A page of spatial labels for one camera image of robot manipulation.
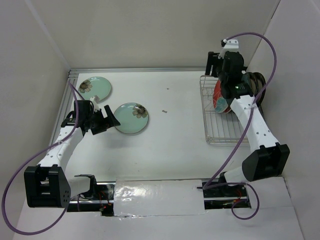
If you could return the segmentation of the red floral plate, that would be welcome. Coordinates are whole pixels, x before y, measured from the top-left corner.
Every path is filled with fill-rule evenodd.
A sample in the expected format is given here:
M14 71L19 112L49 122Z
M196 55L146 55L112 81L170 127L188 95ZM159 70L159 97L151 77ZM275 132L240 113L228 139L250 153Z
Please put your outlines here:
M227 101L222 96L213 98L213 107L219 114L227 114L232 111Z
M220 80L218 80L216 82L216 85L215 85L214 91L213 91L212 100L213 100L213 98L217 98L217 97L223 97L222 92L221 92L221 82L220 82Z

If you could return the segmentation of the brown rim plate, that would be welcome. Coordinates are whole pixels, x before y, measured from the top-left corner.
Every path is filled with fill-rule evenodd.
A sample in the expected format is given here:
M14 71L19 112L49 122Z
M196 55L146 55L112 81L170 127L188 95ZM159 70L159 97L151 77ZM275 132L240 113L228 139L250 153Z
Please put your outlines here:
M264 76L261 73L259 73L259 72L255 72L255 73L258 73L258 75L260 77L260 84L259 84L259 93L260 93L262 88L266 85L266 80L265 80ZM258 107L260 107L261 103L263 102L266 90L263 90L261 94L259 94L259 93L256 95L256 96L258 96L258 99L256 101L256 104L257 104Z
M259 74L257 72L249 72L252 81L252 92L256 96L260 91L259 84L261 83Z

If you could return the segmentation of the dark blue plate front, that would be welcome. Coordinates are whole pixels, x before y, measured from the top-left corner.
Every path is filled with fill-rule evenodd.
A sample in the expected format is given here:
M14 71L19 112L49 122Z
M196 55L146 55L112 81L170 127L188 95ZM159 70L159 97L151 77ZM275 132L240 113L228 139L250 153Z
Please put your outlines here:
M250 73L249 73L249 72L244 73L244 74L242 75L241 80L242 80L244 83L246 83L246 84L250 87L250 89L252 90L253 85L252 85L252 80L251 80L251 76L250 76Z

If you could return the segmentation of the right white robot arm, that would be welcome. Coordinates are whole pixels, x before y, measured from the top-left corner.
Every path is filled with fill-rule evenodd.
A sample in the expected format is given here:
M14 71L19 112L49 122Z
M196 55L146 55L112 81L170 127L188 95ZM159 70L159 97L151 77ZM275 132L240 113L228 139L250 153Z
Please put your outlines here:
M266 86L264 77L258 73L244 73L244 59L237 52L226 51L223 57L208 52L205 75L218 79L215 91L226 101L226 106L235 113L247 138L250 155L241 166L233 170L218 170L218 190L230 196L240 183L278 177L283 173L290 155L287 144L281 144L272 134L260 112L258 87Z

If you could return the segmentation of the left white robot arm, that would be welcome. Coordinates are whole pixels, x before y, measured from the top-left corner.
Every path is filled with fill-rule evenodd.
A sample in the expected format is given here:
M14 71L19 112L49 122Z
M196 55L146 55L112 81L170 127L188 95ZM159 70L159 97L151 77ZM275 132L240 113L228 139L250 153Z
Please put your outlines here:
M92 200L99 187L93 174L78 174L67 178L65 170L77 145L87 132L100 134L120 126L109 105L103 115L95 100L78 100L74 110L63 120L54 146L36 165L24 171L27 204L30 208L66 208L78 195Z

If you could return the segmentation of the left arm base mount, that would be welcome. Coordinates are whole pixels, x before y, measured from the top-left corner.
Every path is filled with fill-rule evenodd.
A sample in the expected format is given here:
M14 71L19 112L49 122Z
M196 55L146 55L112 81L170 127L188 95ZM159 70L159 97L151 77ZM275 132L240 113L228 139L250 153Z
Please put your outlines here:
M73 197L68 205L68 213L97 213L104 217L114 216L115 181L98 182L92 196L81 194Z

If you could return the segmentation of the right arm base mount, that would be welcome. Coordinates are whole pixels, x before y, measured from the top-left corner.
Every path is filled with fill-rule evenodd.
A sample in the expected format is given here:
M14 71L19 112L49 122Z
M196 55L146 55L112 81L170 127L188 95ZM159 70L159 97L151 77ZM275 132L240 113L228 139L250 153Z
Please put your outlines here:
M224 185L203 190L206 180L202 180L202 186L196 188L202 190L205 210L231 209L234 203L235 208L250 208L248 192L243 185Z

